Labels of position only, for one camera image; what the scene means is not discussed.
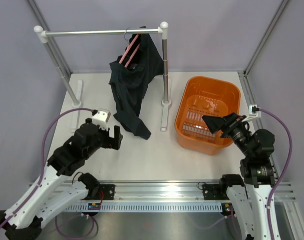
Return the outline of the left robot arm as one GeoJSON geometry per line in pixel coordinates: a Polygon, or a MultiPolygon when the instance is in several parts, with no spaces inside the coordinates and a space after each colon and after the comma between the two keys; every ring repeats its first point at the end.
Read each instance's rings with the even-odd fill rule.
{"type": "Polygon", "coordinates": [[[90,173],[84,173],[62,193],[49,198],[98,149],[119,150],[122,138],[119,126],[114,126],[114,137],[110,137],[108,128],[88,118],[54,151],[26,193],[11,208],[0,210],[0,229],[5,230],[6,237],[10,240],[35,240],[43,228],[71,204],[101,196],[99,181],[90,173]]]}

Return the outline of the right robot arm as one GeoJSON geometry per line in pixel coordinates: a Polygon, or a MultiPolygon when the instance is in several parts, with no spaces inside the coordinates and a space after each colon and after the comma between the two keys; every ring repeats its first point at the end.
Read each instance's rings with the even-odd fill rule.
{"type": "Polygon", "coordinates": [[[266,129],[249,130],[246,116],[231,113],[226,116],[202,117],[212,134],[221,132],[230,138],[244,154],[241,174],[224,174],[219,180],[220,196],[229,199],[232,215],[236,216],[243,240],[278,240],[275,216],[274,171],[270,155],[274,151],[274,135],[266,129]]]}

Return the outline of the dark navy shorts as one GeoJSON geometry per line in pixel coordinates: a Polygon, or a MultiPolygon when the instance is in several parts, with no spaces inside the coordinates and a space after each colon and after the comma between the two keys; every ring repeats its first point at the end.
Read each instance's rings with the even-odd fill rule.
{"type": "Polygon", "coordinates": [[[110,63],[109,85],[116,104],[114,118],[124,130],[147,140],[151,132],[139,118],[148,84],[164,73],[163,60],[149,34],[141,34],[141,45],[130,65],[119,64],[121,55],[110,63]]]}

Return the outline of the pink clothes hanger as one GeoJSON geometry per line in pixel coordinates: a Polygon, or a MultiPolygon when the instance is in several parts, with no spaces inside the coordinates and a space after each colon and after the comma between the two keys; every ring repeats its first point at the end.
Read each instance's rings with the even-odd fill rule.
{"type": "Polygon", "coordinates": [[[128,46],[125,49],[125,52],[121,56],[119,60],[119,64],[123,65],[125,68],[127,68],[131,61],[133,60],[136,52],[138,51],[140,45],[141,45],[141,35],[136,34],[133,38],[131,38],[128,46]]]}

